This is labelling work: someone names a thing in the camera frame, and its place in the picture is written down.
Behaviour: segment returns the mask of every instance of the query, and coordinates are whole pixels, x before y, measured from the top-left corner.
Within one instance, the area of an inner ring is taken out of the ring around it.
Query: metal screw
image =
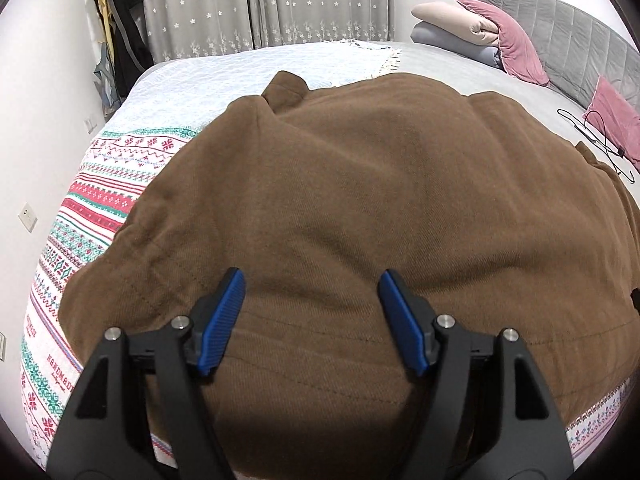
[[[520,339],[520,334],[518,334],[516,329],[513,328],[505,328],[504,332],[502,332],[502,336],[507,340],[515,343],[518,339]]]
[[[456,324],[456,319],[449,314],[440,314],[437,321],[438,324],[443,328],[451,328]]]
[[[116,341],[122,335],[122,330],[120,330],[117,326],[112,326],[104,331],[104,338],[107,341]]]
[[[189,326],[190,320],[187,316],[176,316],[171,320],[171,326],[176,330],[182,330]]]

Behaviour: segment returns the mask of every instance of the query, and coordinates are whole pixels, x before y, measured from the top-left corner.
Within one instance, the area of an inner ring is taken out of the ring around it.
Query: bed sheet
[[[312,89],[399,70],[441,80],[463,94],[498,91],[560,136],[582,140],[556,114],[559,107],[576,116],[583,112],[564,96],[426,45],[348,41],[282,46],[178,60],[145,74],[86,152],[36,268],[21,342],[21,381],[28,433],[41,466],[82,369],[57,319],[65,283],[106,250],[136,198],[171,157],[231,101],[261,93],[278,70],[303,77]],[[640,196],[635,187],[630,190]],[[631,378],[625,381],[567,429],[575,466],[606,434],[633,384]],[[153,441],[158,459],[172,463],[167,444]]]

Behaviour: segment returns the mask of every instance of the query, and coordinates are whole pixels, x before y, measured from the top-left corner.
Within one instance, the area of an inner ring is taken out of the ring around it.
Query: brown jacket
[[[59,318],[85,361],[107,327],[158,328],[240,267],[203,388],[232,466],[381,479],[428,388],[401,365],[380,274],[469,329],[519,330],[569,423],[640,357],[638,218],[613,170],[500,94],[401,73],[309,91],[281,72],[174,156]]]

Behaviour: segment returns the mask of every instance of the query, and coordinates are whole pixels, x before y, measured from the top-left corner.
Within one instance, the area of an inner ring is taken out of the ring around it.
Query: pink pillow
[[[640,168],[640,115],[603,76],[583,118],[616,148],[623,148],[636,170]]]
[[[498,48],[507,74],[536,85],[549,84],[549,77],[542,68],[533,43],[516,20],[491,4],[478,0],[456,1],[498,26]]]

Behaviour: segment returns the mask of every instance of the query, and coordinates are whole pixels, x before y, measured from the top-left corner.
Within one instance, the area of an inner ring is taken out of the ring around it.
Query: gray curtain
[[[393,40],[393,0],[249,0],[255,46]]]
[[[144,0],[155,62],[254,47],[248,0]]]
[[[393,0],[144,0],[156,62],[311,41],[392,40]]]

